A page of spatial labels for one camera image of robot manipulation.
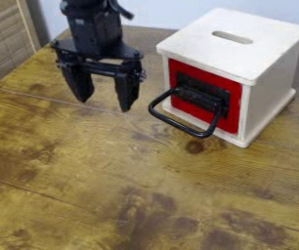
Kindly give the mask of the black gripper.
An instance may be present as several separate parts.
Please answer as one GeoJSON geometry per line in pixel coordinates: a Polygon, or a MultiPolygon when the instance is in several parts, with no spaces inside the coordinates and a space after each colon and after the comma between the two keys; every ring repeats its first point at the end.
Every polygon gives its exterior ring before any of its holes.
{"type": "Polygon", "coordinates": [[[122,41],[120,16],[130,19],[133,15],[116,9],[72,9],[62,13],[72,37],[54,40],[52,48],[72,93],[85,103],[94,91],[90,74],[116,77],[118,104],[126,112],[140,95],[140,81],[145,79],[142,53],[122,41]]]}

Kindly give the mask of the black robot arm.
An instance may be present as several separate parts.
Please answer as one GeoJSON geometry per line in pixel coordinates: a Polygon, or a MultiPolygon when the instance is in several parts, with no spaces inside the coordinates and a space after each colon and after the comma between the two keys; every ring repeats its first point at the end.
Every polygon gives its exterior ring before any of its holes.
{"type": "Polygon", "coordinates": [[[50,47],[73,95],[85,103],[94,91],[90,76],[112,77],[120,108],[126,112],[146,78],[141,64],[144,55],[122,41],[121,17],[130,20],[134,15],[117,0],[61,0],[60,9],[68,19],[72,38],[53,40],[50,47]]]}

